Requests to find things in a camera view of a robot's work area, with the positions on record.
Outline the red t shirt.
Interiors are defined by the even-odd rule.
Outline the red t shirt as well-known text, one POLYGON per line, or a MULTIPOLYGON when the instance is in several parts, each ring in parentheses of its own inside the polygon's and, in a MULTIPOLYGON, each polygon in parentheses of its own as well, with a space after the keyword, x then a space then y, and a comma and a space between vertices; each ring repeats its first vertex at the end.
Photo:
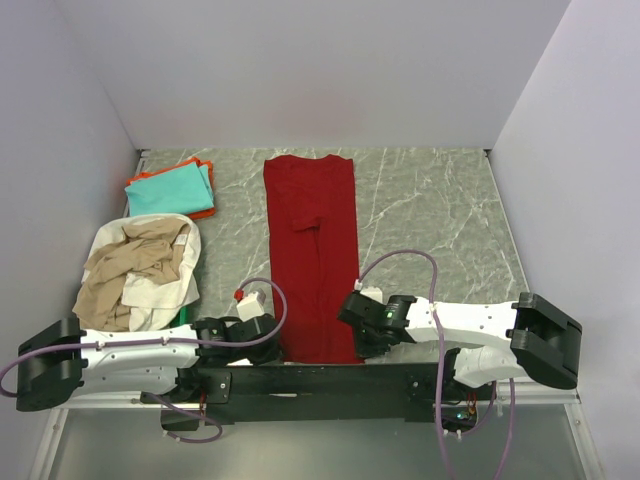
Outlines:
POLYGON ((359 275, 353 161, 282 155, 265 162, 263 179, 286 360, 358 363, 353 330, 338 318, 359 275))

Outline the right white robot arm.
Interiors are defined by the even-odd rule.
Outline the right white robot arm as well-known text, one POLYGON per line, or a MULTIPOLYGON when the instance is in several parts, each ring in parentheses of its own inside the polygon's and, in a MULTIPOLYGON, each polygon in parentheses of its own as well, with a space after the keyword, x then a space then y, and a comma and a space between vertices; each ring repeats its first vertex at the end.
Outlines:
POLYGON ((471 388, 524 377, 559 390, 577 386, 582 326, 537 294, 497 304, 381 299, 376 288, 354 291, 338 314, 368 363, 442 362, 445 380, 471 388))

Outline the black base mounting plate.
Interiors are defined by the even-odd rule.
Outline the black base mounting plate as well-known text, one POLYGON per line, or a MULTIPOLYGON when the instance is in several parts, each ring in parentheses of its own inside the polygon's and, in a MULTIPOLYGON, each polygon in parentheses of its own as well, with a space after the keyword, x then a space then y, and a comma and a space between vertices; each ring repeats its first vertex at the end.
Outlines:
POLYGON ((203 403, 222 425, 244 422, 402 419, 432 423, 437 366, 262 365, 182 369, 173 404, 203 403))

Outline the green plastic tray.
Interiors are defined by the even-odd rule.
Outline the green plastic tray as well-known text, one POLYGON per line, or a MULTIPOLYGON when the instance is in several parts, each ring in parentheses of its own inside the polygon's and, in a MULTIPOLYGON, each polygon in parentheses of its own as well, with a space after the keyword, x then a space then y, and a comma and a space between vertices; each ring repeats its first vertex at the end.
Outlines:
POLYGON ((182 307, 179 312, 177 313, 177 315, 174 317, 174 319, 171 321, 170 323, 170 327, 171 328, 178 328, 182 325, 188 324, 189 323, 189 310, 190 308, 188 306, 184 306, 182 307))

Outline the aluminium rail frame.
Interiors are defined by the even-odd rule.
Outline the aluminium rail frame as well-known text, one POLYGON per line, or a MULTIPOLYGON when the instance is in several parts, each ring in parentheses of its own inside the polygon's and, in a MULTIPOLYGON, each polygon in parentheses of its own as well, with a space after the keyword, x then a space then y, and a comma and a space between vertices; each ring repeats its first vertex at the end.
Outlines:
MULTIPOLYGON (((141 393, 136 391, 95 393, 71 398, 58 406, 58 409, 139 409, 158 408, 151 401, 143 403, 141 393)), ((557 390, 533 383, 532 381, 516 381, 515 396, 517 405, 571 405, 581 404, 577 390, 557 390)))

